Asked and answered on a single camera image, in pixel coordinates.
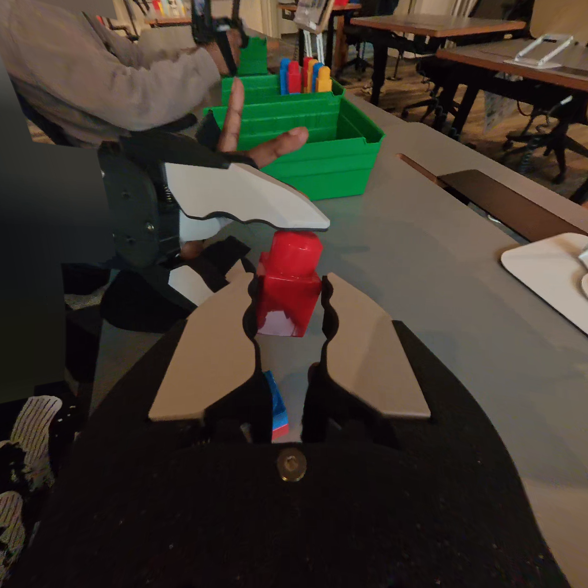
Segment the blue single-stud mega block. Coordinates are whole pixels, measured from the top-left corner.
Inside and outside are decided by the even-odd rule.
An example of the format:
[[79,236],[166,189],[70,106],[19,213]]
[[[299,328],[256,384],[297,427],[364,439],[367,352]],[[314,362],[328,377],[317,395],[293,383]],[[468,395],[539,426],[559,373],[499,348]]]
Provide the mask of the blue single-stud mega block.
[[289,424],[288,413],[280,393],[280,390],[277,386],[276,380],[271,371],[265,371],[264,376],[266,381],[268,382],[270,393],[272,396],[272,430],[274,428],[278,428],[284,424]]

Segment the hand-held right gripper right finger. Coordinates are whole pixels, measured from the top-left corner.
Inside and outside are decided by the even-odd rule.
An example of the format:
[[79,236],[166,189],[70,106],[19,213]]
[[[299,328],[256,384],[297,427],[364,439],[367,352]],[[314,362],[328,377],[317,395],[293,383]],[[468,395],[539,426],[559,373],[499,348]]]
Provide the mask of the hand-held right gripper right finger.
[[335,273],[323,278],[323,358],[331,381],[379,415],[429,419],[390,314]]

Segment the person's left hand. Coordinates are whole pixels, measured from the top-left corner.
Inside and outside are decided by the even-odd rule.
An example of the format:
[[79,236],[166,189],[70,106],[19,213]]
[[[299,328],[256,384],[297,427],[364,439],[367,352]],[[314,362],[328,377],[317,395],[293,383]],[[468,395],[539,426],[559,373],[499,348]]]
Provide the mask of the person's left hand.
[[245,88],[242,81],[235,77],[222,128],[219,128],[211,114],[207,114],[192,129],[190,137],[229,164],[245,164],[258,170],[282,156],[298,151],[306,144],[309,131],[305,127],[298,127],[248,151],[238,151],[244,107]]

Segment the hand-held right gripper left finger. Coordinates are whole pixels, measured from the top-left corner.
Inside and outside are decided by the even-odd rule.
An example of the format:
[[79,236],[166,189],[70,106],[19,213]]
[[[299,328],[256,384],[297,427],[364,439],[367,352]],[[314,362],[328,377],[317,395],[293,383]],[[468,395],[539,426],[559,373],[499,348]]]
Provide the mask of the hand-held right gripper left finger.
[[258,367],[257,280],[244,272],[187,318],[148,417],[203,419],[206,410],[250,380]]

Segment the white poster board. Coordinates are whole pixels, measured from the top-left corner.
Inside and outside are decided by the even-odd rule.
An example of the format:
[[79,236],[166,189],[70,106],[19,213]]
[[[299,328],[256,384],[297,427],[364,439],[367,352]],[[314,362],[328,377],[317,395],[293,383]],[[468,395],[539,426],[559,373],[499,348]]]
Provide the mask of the white poster board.
[[305,57],[316,57],[325,64],[325,41],[323,32],[328,23],[335,1],[298,1],[294,23],[298,29],[298,63]]

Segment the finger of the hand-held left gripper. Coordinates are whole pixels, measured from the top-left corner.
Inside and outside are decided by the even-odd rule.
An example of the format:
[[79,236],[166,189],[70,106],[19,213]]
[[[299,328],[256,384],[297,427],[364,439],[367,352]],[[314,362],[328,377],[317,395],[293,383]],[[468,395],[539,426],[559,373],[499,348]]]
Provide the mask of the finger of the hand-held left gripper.
[[200,306],[219,290],[242,275],[253,273],[248,260],[239,259],[229,269],[208,259],[193,259],[172,269],[168,285],[195,306]]
[[180,207],[181,242],[210,239],[231,222],[286,231],[321,232],[330,226],[305,195],[250,165],[165,164],[165,172]]

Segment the black device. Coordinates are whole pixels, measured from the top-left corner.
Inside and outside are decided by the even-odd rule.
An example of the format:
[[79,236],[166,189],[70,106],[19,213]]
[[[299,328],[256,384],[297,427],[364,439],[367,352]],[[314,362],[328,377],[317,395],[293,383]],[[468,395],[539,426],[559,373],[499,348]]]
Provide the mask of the black device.
[[190,2],[191,31],[194,42],[197,45],[215,43],[221,52],[229,74],[235,77],[238,73],[238,65],[233,57],[228,32],[239,33],[242,48],[247,48],[249,44],[249,37],[240,17],[240,1],[232,1],[229,17],[214,18],[211,6],[211,1]]

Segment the row of coloured flat blocks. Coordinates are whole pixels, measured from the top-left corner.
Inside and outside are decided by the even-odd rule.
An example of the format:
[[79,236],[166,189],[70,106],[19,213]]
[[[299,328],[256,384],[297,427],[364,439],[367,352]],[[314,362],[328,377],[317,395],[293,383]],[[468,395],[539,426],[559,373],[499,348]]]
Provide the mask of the row of coloured flat blocks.
[[305,57],[303,64],[283,58],[279,69],[280,94],[298,95],[333,92],[330,68],[320,61]]

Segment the wooden top office desk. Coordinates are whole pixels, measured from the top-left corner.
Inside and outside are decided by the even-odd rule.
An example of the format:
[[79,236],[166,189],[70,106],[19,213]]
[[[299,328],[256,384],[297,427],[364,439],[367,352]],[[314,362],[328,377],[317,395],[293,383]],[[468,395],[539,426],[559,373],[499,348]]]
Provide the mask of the wooden top office desk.
[[533,70],[504,63],[528,43],[522,40],[439,49],[437,56],[460,64],[460,84],[466,86],[458,123],[462,130],[479,91],[529,105],[527,122],[534,106],[551,109],[572,94],[587,93],[587,48],[579,44],[562,53],[563,66]]
[[386,15],[352,18],[356,33],[373,46],[373,75],[370,103],[378,106],[380,91],[386,78],[387,55],[390,48],[399,53],[435,54],[446,40],[523,30],[526,23],[448,15]]
[[296,26],[294,58],[315,56],[337,77],[335,50],[345,44],[345,18],[357,14],[362,4],[354,1],[278,1],[283,19]]

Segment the clear acrylic stand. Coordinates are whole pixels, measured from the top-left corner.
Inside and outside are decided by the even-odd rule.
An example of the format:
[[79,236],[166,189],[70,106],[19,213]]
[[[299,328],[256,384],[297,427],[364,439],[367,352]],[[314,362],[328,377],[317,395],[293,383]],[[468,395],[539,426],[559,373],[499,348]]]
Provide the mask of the clear acrylic stand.
[[576,44],[572,35],[545,34],[528,43],[504,63],[533,70],[551,70],[563,66],[562,53]]

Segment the large green plastic bin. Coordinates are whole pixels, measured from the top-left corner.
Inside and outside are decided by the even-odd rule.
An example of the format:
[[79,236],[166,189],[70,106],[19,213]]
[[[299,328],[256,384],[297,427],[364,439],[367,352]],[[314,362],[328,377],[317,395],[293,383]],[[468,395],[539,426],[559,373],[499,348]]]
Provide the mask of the large green plastic bin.
[[299,95],[246,104],[238,151],[248,151],[297,127],[309,131],[306,144],[262,172],[311,201],[362,195],[385,133],[342,95]]

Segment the black office chair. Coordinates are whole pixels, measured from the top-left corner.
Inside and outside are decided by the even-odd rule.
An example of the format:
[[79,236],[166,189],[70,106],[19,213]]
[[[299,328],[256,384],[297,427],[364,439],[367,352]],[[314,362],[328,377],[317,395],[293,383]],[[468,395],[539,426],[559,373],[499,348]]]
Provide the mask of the black office chair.
[[504,164],[509,157],[521,155],[518,172],[524,175],[533,153],[543,149],[545,157],[554,153],[557,161],[559,172],[552,183],[563,183],[567,175],[566,152],[587,158],[587,147],[568,136],[574,124],[587,126],[587,93],[569,95],[549,110],[534,106],[524,130],[507,134],[499,162]]
[[460,139],[461,130],[458,123],[463,124],[459,119],[463,101],[456,101],[462,74],[460,64],[437,56],[428,56],[418,61],[416,72],[422,77],[422,83],[427,86],[429,97],[405,106],[401,111],[401,119],[406,120],[410,111],[420,107],[427,108],[420,122],[424,122],[430,114],[434,114],[436,120],[443,115],[453,115],[453,123],[447,134],[453,139]]

